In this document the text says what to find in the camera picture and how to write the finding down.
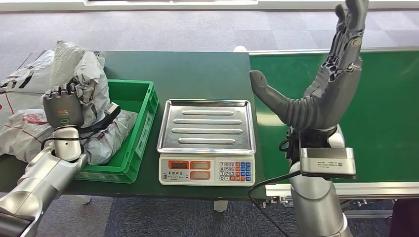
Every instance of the plastic bag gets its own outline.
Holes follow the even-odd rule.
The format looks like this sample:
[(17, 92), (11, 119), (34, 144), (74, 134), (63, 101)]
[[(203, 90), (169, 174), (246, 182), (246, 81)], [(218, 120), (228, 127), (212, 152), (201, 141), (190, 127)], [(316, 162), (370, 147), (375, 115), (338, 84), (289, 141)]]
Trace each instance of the plastic bag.
[(8, 118), (21, 109), (41, 109), (41, 96), (38, 93), (7, 92), (0, 94), (0, 128)]
[[(128, 137), (137, 116), (135, 112), (121, 110), (111, 125), (85, 140), (83, 147), (89, 156), (88, 163), (97, 165), (108, 162)], [(42, 141), (53, 132), (42, 109), (19, 110), (0, 131), (0, 154), (13, 155), (30, 162), (41, 151)]]
[(105, 117), (109, 106), (109, 87), (105, 72), (93, 52), (86, 52), (76, 67), (76, 93), (82, 104), (84, 126), (90, 126)]
[(54, 51), (46, 51), (37, 60), (20, 68), (0, 82), (4, 92), (45, 93), (49, 88)]
[(89, 52), (72, 42), (58, 41), (51, 72), (50, 89), (71, 80), (77, 82), (76, 93), (82, 104), (84, 127), (105, 116), (109, 106), (108, 80), (103, 67), (105, 54)]
[(19, 110), (0, 131), (0, 154), (30, 162), (41, 151), (42, 141), (53, 131), (42, 109)]
[(85, 50), (73, 42), (59, 40), (55, 45), (55, 56), (52, 64), (49, 88), (68, 83), (74, 76), (76, 67)]
[(107, 163), (128, 137), (137, 121), (137, 116), (135, 112), (121, 110), (107, 129), (89, 138), (83, 145), (87, 151), (88, 163), (90, 165)]

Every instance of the stainless steel tray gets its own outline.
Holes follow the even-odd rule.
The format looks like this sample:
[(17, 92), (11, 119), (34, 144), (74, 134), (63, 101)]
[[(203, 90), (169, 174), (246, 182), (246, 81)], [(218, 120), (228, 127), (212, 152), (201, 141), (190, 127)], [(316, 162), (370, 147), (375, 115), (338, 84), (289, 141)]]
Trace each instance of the stainless steel tray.
[(246, 100), (168, 100), (160, 153), (254, 154), (253, 122)]

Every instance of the floor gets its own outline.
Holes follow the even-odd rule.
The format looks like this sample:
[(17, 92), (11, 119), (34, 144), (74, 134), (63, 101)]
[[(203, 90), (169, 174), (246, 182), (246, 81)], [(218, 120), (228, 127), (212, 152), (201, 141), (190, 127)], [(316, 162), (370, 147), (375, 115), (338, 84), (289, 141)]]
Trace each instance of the floor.
[[(61, 39), (97, 50), (329, 48), (336, 20), (332, 12), (0, 13), (0, 79)], [(366, 28), (363, 47), (419, 46), (419, 11), (373, 11)], [(62, 197), (45, 214), (38, 236), (278, 236), (247, 202), (233, 202), (223, 214), (211, 208), (212, 202), (199, 200), (93, 197), (80, 205)], [(267, 211), (298, 236), (292, 209), (273, 205)], [(388, 234), (385, 220), (350, 225), (356, 237)]]

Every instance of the green plastic crate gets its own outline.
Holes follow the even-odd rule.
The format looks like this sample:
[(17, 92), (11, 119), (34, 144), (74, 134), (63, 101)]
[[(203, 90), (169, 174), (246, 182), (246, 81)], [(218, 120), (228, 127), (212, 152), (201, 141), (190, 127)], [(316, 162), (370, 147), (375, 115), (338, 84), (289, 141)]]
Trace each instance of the green plastic crate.
[(137, 178), (159, 100), (152, 81), (109, 79), (108, 84), (111, 101), (138, 113), (137, 121), (108, 163), (87, 165), (75, 179), (131, 184)]

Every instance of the robotic arm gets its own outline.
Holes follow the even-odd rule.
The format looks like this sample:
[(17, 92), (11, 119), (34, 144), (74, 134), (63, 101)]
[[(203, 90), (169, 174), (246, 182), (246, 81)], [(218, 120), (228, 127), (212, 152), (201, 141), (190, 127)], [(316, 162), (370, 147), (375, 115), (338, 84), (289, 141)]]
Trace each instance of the robotic arm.
[(354, 178), (352, 148), (345, 147), (339, 121), (358, 85), (359, 57), (368, 0), (338, 5), (336, 34), (325, 62), (300, 99), (289, 99), (270, 87), (260, 71), (251, 71), (254, 94), (290, 126), (285, 143), (297, 223), (302, 237), (351, 237), (330, 178)]
[(121, 111), (111, 103), (105, 118), (80, 128), (84, 119), (74, 85), (62, 86), (43, 97), (48, 123), (55, 128), (53, 140), (28, 163), (17, 186), (0, 199), (0, 236), (34, 237), (41, 218), (51, 202), (58, 198), (87, 163), (79, 137), (105, 129)]

